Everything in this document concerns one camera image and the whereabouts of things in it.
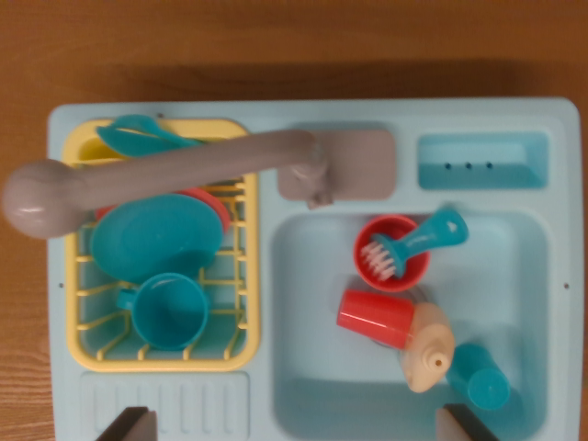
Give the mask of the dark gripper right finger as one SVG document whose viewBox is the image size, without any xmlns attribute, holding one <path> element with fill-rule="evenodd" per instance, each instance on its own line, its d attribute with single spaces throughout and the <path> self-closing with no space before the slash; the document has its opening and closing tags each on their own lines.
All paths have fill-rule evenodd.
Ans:
<svg viewBox="0 0 588 441">
<path fill-rule="evenodd" d="M 499 438 L 466 405 L 448 403 L 435 412 L 436 441 L 498 441 Z"/>
</svg>

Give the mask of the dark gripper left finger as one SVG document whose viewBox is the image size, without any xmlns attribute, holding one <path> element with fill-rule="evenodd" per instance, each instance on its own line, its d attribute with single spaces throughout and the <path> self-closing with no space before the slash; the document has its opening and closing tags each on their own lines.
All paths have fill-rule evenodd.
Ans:
<svg viewBox="0 0 588 441">
<path fill-rule="evenodd" d="M 157 414 L 147 407 L 127 407 L 96 441 L 156 441 Z"/>
</svg>

